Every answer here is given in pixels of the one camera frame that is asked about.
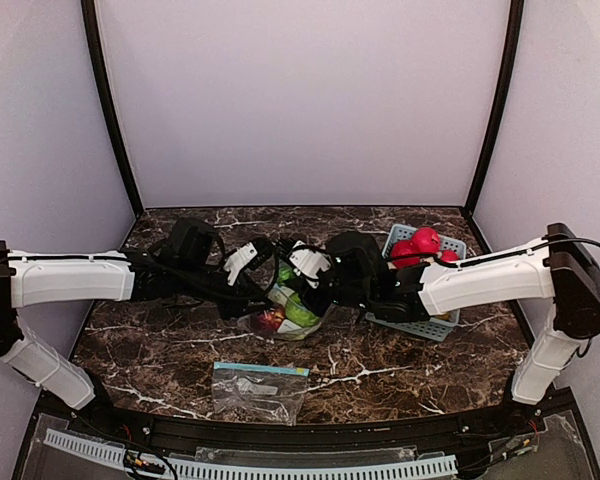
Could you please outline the dark red pomegranate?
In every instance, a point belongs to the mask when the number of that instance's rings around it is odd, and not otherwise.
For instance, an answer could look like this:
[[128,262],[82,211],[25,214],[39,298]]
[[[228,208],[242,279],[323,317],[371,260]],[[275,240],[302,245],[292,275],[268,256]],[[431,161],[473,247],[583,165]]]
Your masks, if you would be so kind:
[[252,321],[252,327],[263,335],[275,334],[285,319],[285,309],[281,306],[275,306],[257,314]]

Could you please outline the green apple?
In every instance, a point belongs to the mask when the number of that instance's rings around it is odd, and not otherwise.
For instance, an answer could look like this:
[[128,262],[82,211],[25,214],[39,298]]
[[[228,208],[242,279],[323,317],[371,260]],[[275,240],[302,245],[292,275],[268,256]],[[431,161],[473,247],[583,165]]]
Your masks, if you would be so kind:
[[308,328],[320,322],[320,318],[309,311],[297,296],[292,296],[285,305],[286,318],[294,324]]

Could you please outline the white cauliflower toy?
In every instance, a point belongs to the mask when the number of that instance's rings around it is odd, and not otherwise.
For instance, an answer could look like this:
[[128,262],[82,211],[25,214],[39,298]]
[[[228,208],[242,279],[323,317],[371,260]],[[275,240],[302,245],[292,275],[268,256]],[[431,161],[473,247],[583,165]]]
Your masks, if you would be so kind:
[[301,327],[294,322],[285,319],[274,334],[276,339],[285,341],[299,341],[313,334],[321,326],[321,323],[309,327]]

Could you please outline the green bumpy cucumber toy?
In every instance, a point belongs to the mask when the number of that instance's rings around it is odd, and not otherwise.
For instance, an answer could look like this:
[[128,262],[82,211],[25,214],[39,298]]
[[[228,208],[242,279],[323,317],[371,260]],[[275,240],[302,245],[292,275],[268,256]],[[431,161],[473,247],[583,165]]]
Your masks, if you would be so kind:
[[294,269],[287,265],[282,265],[278,270],[278,278],[277,283],[279,285],[283,285],[286,282],[293,280],[296,278],[296,274]]

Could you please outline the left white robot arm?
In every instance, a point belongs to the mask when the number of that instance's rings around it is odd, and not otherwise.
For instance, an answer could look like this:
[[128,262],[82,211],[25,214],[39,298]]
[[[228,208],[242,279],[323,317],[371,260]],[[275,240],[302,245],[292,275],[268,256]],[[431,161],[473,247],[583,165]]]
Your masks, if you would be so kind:
[[249,276],[267,261],[279,261],[268,238],[227,250],[214,226],[194,218],[177,220],[166,238],[147,249],[40,254],[11,250],[0,240],[0,362],[69,408],[82,410],[100,396],[94,375],[39,338],[20,319],[20,309],[185,296],[211,302],[222,317],[231,318],[269,305],[272,288]]

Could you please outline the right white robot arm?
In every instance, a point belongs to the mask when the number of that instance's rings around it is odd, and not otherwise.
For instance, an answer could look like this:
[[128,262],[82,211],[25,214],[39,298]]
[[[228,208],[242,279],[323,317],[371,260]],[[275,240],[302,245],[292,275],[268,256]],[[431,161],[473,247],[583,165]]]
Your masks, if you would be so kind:
[[512,401],[535,405],[600,334],[600,266],[588,250],[593,244],[554,223],[544,236],[509,250],[453,262],[440,253],[416,253],[415,265],[400,268],[371,236],[348,231],[322,248],[296,243],[288,261],[305,282],[302,303],[317,316],[338,304],[386,322],[419,322],[468,307],[551,300],[543,330],[510,387]]

